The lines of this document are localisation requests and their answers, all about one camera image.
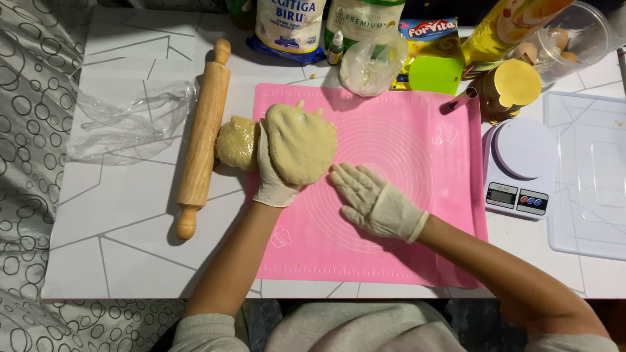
gloved hand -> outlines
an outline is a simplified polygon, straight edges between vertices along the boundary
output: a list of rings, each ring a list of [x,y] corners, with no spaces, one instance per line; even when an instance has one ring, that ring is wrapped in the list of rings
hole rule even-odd
[[[266,121],[262,118],[261,121],[259,121],[261,133],[259,135],[259,147],[257,150],[261,185],[253,200],[272,207],[287,207],[289,204],[293,203],[301,186],[287,183],[287,181],[280,177],[278,171],[276,171],[276,166],[270,157],[265,125]]]
[[[372,235],[414,242],[429,213],[417,208],[411,199],[367,167],[356,168],[342,162],[332,166],[331,180],[352,205],[341,213]]]

dough ball wrapped in plastic wrap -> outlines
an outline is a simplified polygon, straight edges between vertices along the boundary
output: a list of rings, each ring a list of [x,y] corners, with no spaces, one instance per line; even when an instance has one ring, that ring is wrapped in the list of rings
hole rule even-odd
[[[215,140],[215,153],[220,161],[230,167],[246,171],[259,169],[257,142],[259,124],[249,118],[233,116],[221,127]]]

white table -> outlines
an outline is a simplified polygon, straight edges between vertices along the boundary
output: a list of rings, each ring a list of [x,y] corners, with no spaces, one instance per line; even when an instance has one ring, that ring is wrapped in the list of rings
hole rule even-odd
[[[462,28],[466,36],[471,28]],[[85,48],[81,89],[122,104],[156,81],[190,80],[202,73],[217,39],[233,46],[223,122],[252,116],[257,83],[339,87],[337,68],[302,67],[253,53],[250,33],[228,16],[97,8]],[[315,79],[309,77],[315,73]],[[617,55],[561,80],[554,90],[624,98]],[[84,121],[76,109],[73,128]],[[520,117],[542,121],[542,102]],[[483,125],[483,133],[490,126]],[[131,166],[68,163],[51,239],[42,298],[177,298],[189,295],[243,201],[245,175],[218,167],[197,234],[184,244],[168,230],[168,201],[181,138],[156,157]],[[546,222],[487,213],[490,242],[556,277],[586,298],[626,298],[626,262],[553,252]],[[479,298],[485,289],[359,282],[255,280],[249,298]]]

digital kitchen scale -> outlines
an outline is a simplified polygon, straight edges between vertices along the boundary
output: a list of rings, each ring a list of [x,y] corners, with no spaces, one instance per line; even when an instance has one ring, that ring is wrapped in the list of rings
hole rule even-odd
[[[483,151],[485,208],[545,219],[558,157],[548,127],[529,118],[501,122],[487,132]]]

pink silicone baking mat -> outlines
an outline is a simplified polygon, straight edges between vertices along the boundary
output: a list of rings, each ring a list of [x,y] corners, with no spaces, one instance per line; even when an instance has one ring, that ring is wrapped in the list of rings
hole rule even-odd
[[[334,163],[364,164],[404,191],[418,207],[487,241],[477,101],[442,115],[452,96],[424,91],[362,98],[347,90],[257,85],[254,120],[275,103],[323,108],[337,127]],[[259,176],[250,174],[248,197]],[[303,187],[286,208],[257,278],[480,287],[478,281],[420,244],[381,239],[342,218],[342,199],[327,175]]]

